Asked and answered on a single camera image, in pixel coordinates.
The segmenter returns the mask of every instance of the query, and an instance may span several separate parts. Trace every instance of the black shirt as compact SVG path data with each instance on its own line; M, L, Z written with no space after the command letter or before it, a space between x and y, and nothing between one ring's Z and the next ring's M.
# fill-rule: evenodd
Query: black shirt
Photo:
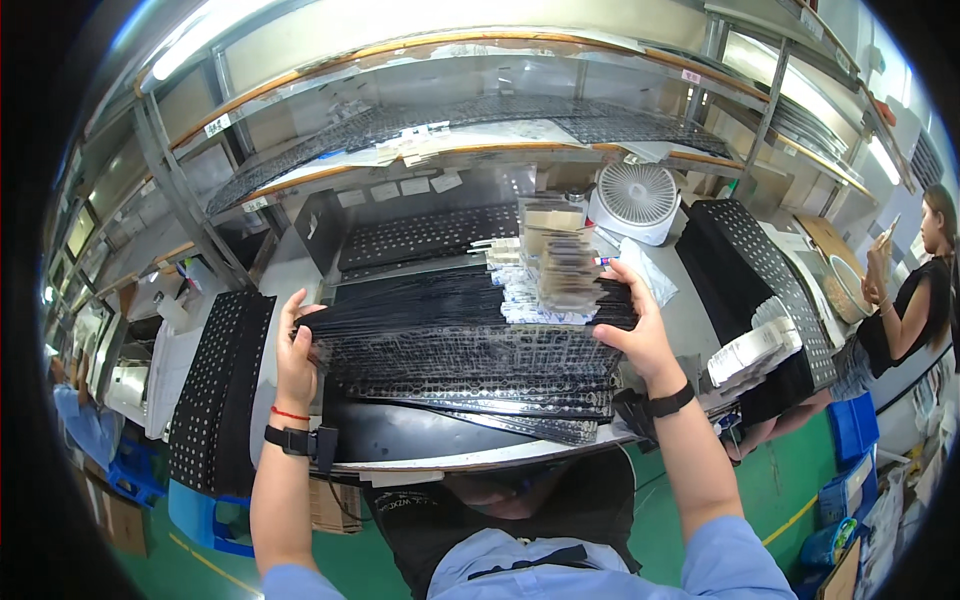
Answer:
M883 331L883 320L879 310L864 319L857 328L856 337L870 356L870 371L873 372L874 377L880 377L887 369L896 367L909 358L929 343L947 323L950 309L950 269L947 262L939 256L927 261L907 277L897 292L894 310L902 319L910 299L913 298L913 293L925 277L930 281L930 312L927 314L923 330L917 336L917 341L901 358L894 360L890 357L890 345L887 344L887 334Z

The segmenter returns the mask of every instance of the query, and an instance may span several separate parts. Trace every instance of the denim shorts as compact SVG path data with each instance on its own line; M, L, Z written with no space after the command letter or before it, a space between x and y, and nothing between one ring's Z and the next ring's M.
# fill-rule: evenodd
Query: denim shorts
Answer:
M830 386L834 402L853 400L867 393L876 379L870 371L870 356L855 337L833 356L837 380Z

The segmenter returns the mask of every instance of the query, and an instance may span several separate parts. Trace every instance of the bowl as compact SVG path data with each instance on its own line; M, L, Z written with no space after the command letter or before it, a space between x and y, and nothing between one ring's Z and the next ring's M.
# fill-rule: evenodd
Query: bowl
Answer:
M824 294L833 310L848 324L871 315L870 304L860 294L860 276L847 261L836 254L829 258L831 273L824 277Z

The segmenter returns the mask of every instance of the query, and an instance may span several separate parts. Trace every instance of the yellow floor line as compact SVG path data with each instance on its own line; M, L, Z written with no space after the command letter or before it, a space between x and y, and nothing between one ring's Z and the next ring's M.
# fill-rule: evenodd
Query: yellow floor line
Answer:
M193 555L193 558L197 559L197 560L200 561L201 563L203 563L203 564L207 565L208 567L210 567L210 569L212 569L215 573L217 573L217 574L220 575L221 577L226 578L228 581L230 581L231 583L235 584L236 586L239 586L240 588L245 589L245 590L248 591L249 593L253 594L253 596L254 596L255 598L262 598L262 597L263 597L263 594L260 593L260 590L255 589L255 588L251 588L250 586L248 586L247 584L243 583L242 581L240 581L240 580L237 579L236 577L234 577L234 576L230 575L229 573L227 573L226 571L224 571L222 568L220 568L220 567L217 566L216 564L211 563L211 562L208 561L206 558L204 558L204 557L202 557L201 555L197 554L194 550L191 550L191 549L190 549L190 546L188 546L188 545L186 545L185 543L183 543L182 541L180 541L180 539L177 538L177 536L175 536L175 535L173 534L173 532L167 532L167 533L170 535L170 539L171 539L171 540L173 540L173 541L176 542L177 545L179 545L181 548L183 548L184 550L186 550L187 552L189 552L190 554L192 554L192 555Z
M803 508L801 508L798 513L796 513L795 515L793 515L792 517L790 517L790 520L788 520L787 522L783 523L777 531L775 531L774 533L770 534L770 536L768 536L767 539L763 541L763 545L765 546L765 545L767 545L768 543L770 543L771 541L775 540L777 537L780 536L781 533L783 533L784 531L786 531L787 529L789 529L789 528L790 528L790 525L793 525L794 523L796 523L796 522L797 522L797 519L799 519L799 518L800 518L801 516L803 516L807 511L809 511L811 508L813 508L813 505L817 503L817 497L818 497L818 496L815 495L815 496L813 496L812 498L810 498L810 501L807 502L806 505L805 505Z

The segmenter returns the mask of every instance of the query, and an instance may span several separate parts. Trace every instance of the blue shirt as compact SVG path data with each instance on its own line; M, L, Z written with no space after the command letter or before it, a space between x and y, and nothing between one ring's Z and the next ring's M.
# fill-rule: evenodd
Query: blue shirt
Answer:
M577 544L584 545L587 562L598 570L542 564L467 580L477 571L533 561ZM485 529L458 543L440 561L427 598L582 600L589 594L631 600L796 598L773 557L750 524L739 516L720 516L697 530L686 545L681 585L683 589L658 586L631 574L623 559L607 545L572 538L524 543L498 529ZM344 597L323 575L296 564L270 569L263 578L263 592L268 600Z
M77 400L78 392L65 383L54 386L54 404L77 445L103 470L109 470L116 444L116 432L111 423L101 424L100 415L91 403L84 406Z

